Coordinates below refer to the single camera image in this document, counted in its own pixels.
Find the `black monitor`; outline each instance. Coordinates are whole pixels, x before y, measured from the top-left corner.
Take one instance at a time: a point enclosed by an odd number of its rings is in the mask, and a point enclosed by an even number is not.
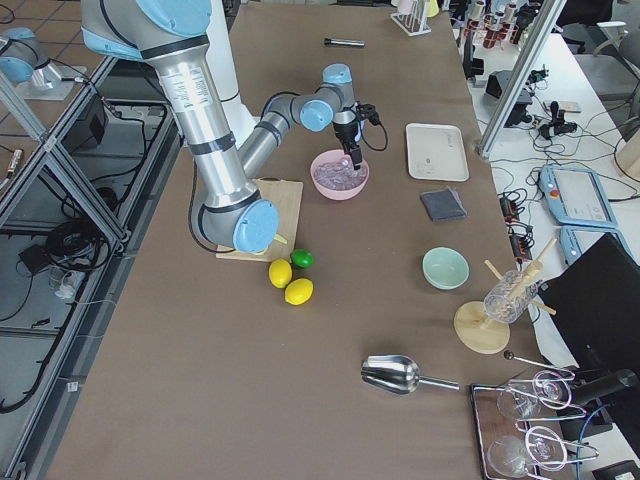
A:
[[[540,296],[580,370],[629,369],[640,376],[640,267],[605,234]],[[640,455],[640,388],[602,399],[636,455]]]

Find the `blue cable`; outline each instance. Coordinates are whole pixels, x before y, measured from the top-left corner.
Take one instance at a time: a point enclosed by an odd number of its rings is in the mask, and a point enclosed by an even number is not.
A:
[[[587,431],[587,427],[589,426],[589,423],[591,423],[591,420],[593,420],[593,417],[595,417],[598,413],[600,413],[602,410],[604,410],[608,406],[609,406],[608,404],[600,405],[598,408],[596,408],[593,412],[589,414],[589,416],[586,418],[586,420],[582,424],[582,428],[580,429],[580,435],[578,435],[578,443],[582,443],[584,434]],[[580,454],[580,447],[576,448],[576,458],[579,458],[579,454]],[[576,480],[582,480],[580,477],[580,465],[582,465],[581,462],[576,462]]]

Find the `mint green bowl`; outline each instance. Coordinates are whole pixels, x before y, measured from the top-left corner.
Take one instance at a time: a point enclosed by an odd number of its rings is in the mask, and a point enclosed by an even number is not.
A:
[[[422,273],[434,287],[452,290],[469,278],[469,264],[455,250],[437,247],[429,250],[422,258]]]

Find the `pink bowl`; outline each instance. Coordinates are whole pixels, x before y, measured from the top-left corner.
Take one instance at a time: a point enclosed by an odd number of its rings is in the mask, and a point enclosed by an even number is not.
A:
[[[367,183],[367,180],[369,180],[369,164],[363,159],[361,163],[361,168],[366,168],[367,174],[362,180],[362,183],[360,183],[357,187],[349,190],[332,190],[331,188],[325,187],[324,185],[321,185],[320,183],[318,183],[314,175],[316,172],[316,169],[320,165],[324,165],[325,163],[338,163],[343,158],[346,158],[349,160],[349,162],[351,162],[351,158],[349,157],[349,155],[345,154],[342,150],[329,150],[324,153],[321,153],[313,160],[313,162],[311,162],[310,172],[311,172],[311,180],[313,180],[313,184],[322,195],[324,195],[327,198],[330,198],[331,200],[348,200],[349,198],[355,197],[364,188],[364,186]]]

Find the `metal scoop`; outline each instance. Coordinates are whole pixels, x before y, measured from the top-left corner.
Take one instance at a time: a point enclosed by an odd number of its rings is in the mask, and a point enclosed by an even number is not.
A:
[[[368,357],[362,364],[362,380],[397,395],[413,392],[420,383],[460,390],[456,382],[421,376],[416,362],[404,355]]]

